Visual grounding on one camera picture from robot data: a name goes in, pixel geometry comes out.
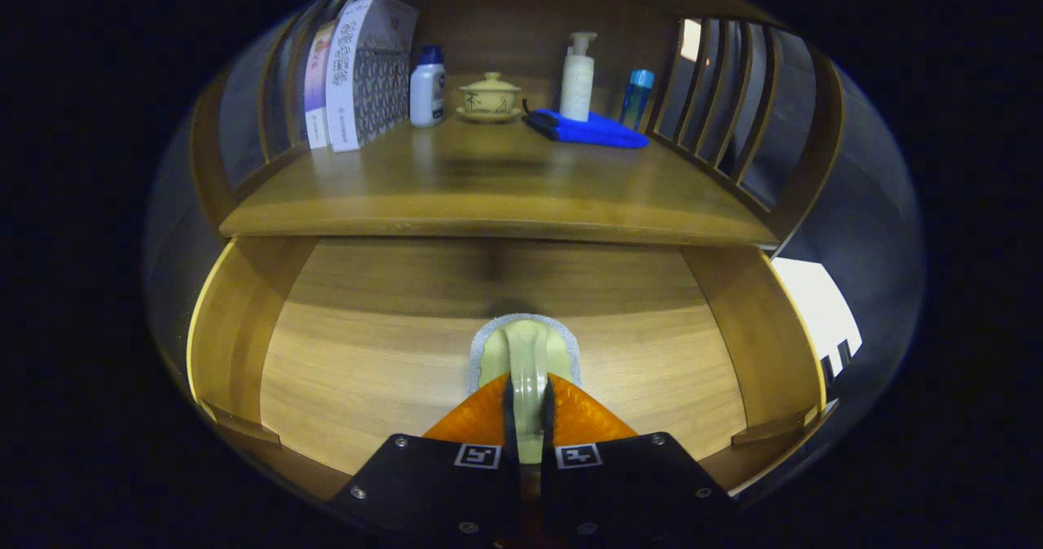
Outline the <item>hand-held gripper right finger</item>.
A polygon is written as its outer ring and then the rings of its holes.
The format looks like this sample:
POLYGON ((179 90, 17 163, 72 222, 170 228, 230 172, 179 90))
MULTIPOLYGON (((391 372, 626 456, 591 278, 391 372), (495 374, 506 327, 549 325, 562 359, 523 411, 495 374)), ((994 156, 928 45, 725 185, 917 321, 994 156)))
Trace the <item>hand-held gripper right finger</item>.
POLYGON ((548 375, 540 534, 552 548, 693 548, 737 501, 670 433, 639 434, 548 375))

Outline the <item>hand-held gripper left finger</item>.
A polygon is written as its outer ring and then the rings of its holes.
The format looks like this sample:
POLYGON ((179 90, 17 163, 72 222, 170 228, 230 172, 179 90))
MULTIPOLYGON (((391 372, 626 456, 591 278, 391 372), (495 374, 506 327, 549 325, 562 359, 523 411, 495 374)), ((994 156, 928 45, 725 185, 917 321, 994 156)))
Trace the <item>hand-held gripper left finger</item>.
POLYGON ((506 548, 522 484, 512 403, 503 374, 421 437, 392 434, 329 505, 395 548, 506 548))

